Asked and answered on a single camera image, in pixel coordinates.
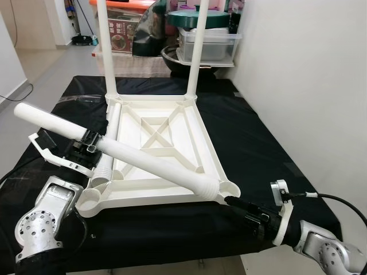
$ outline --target floor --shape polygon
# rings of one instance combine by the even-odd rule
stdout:
[[[16,49],[24,73],[30,83],[39,79],[55,63],[65,50]]]
[[[51,111],[65,91],[73,76],[98,76],[96,59],[91,56],[93,46],[72,46],[68,50],[48,53],[46,62],[39,56],[40,61],[34,62],[34,67],[25,68],[28,78],[34,85],[33,93],[25,100],[46,111]],[[21,53],[23,62],[30,62],[28,53]],[[13,114],[16,103],[11,103],[0,113],[0,176],[11,170],[29,145],[28,136],[35,133],[38,127],[31,125]],[[71,273],[74,275],[245,275],[240,256],[207,259],[203,261],[188,261],[176,264],[139,266],[115,270],[97,270],[93,272]]]

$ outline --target table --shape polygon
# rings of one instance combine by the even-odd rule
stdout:
[[[184,78],[117,78],[119,93],[182,95]],[[197,86],[197,106],[218,158],[229,180],[241,189],[241,197],[275,211],[270,182],[284,179],[290,191],[314,192],[291,158],[266,129],[257,114],[229,80],[202,79]],[[52,113],[85,128],[106,130],[104,77],[75,76]],[[50,133],[62,152],[64,137]],[[34,156],[29,146],[19,163]],[[19,170],[0,189],[0,222],[15,253],[20,248],[14,228],[34,206],[43,185],[57,170],[42,159]],[[296,219],[304,219],[332,231],[339,239],[338,219],[321,199],[294,200]],[[112,269],[126,266],[165,264],[200,258],[259,252],[272,247],[239,228],[229,216],[229,207],[215,202],[178,203],[106,209],[88,218],[88,238],[68,263],[68,271]],[[65,251],[80,242],[83,227],[73,215],[61,225],[58,240]],[[13,272],[9,252],[0,236],[0,274]]]

